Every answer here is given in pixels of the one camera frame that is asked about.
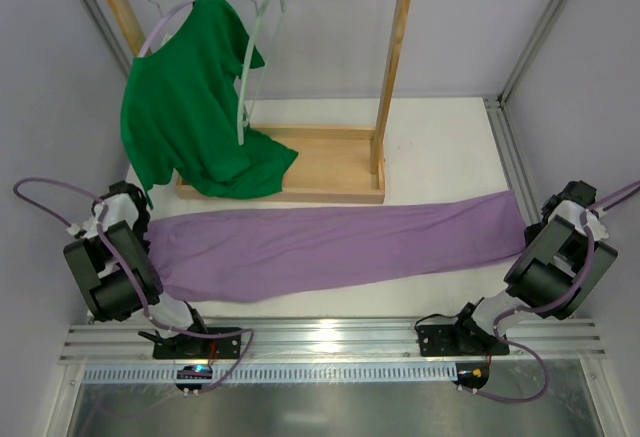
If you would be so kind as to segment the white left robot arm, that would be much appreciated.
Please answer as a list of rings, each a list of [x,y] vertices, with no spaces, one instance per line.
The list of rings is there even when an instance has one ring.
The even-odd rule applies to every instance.
[[[164,292],[148,257],[150,214],[143,191],[126,181],[112,184],[91,212],[83,224],[67,226],[74,241],[63,255],[94,319],[124,322],[148,311],[164,325],[139,333],[154,344],[155,359],[205,357],[207,341],[194,336],[207,332],[202,318]]]

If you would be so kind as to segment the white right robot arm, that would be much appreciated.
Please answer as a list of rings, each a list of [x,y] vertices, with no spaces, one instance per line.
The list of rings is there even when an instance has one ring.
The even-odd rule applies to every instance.
[[[529,318],[563,320],[584,302],[618,257],[596,210],[595,187],[571,181],[525,229],[526,248],[504,278],[506,289],[467,304],[452,330],[453,348],[482,355],[505,347],[507,330]]]

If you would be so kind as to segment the purple trousers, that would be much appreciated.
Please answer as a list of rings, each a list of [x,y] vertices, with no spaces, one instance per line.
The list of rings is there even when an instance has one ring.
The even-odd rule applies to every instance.
[[[150,223],[149,258],[177,300],[254,303],[491,265],[525,248],[511,191],[439,204],[242,209]]]

